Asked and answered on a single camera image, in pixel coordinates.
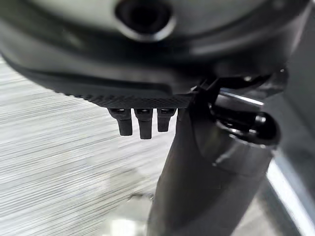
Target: gray floor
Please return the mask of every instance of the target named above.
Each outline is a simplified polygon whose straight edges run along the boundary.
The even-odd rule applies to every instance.
[[[43,89],[0,61],[2,236],[92,236],[131,193],[154,192],[174,136],[120,137],[104,108]],[[256,198],[235,236],[288,235]]]

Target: wood grain floor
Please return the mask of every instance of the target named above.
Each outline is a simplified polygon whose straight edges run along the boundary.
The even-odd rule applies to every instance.
[[[175,128],[120,137],[107,110],[41,88],[0,60],[2,236],[92,236],[134,192],[154,192]],[[256,198],[235,236],[278,236]]]

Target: black plastic housing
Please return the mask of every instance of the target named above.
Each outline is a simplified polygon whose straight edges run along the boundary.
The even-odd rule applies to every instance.
[[[102,97],[109,108],[143,108],[147,99],[162,103],[145,108],[183,108],[190,89],[205,79],[268,75],[286,63],[312,1],[275,2],[215,31],[139,43],[74,25],[24,0],[0,0],[0,50],[18,72],[57,92]]]

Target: round hole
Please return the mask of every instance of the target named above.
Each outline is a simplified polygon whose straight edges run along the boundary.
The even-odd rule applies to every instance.
[[[158,21],[159,14],[150,6],[136,6],[130,11],[130,20],[141,28],[150,28]]]
[[[157,0],[124,0],[117,5],[115,14],[118,29],[138,41],[159,41],[175,27],[170,6]]]

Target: black plastic tab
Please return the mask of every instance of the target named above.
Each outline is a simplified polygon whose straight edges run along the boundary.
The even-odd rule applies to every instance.
[[[134,109],[134,113],[139,121],[140,138],[151,139],[153,109]]]
[[[108,109],[110,115],[118,122],[121,136],[132,135],[131,109]]]
[[[175,115],[176,109],[158,109],[157,110],[157,130],[167,132],[169,121]]]

